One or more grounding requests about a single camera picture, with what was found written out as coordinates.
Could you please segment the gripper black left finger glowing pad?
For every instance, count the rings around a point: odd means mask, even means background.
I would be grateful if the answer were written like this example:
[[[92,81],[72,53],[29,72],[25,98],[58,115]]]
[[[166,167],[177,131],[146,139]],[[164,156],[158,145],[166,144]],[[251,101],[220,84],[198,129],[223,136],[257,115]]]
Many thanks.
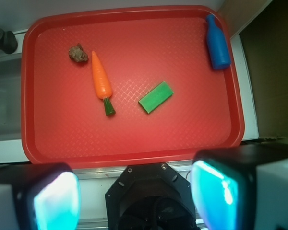
[[[65,163],[0,165],[0,230],[74,230],[78,177]]]

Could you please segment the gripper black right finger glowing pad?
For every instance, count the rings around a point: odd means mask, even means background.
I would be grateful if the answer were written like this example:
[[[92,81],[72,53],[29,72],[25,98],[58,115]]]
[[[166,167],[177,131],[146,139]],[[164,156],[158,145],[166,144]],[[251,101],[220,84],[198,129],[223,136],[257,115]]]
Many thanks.
[[[288,230],[288,145],[248,144],[196,153],[195,207],[210,230]]]

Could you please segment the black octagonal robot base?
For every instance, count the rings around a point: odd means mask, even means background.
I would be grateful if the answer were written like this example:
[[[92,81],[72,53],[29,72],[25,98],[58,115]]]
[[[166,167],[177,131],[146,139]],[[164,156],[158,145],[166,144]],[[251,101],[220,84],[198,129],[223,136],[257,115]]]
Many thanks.
[[[110,230],[197,230],[190,183],[166,163],[128,166],[105,194]]]

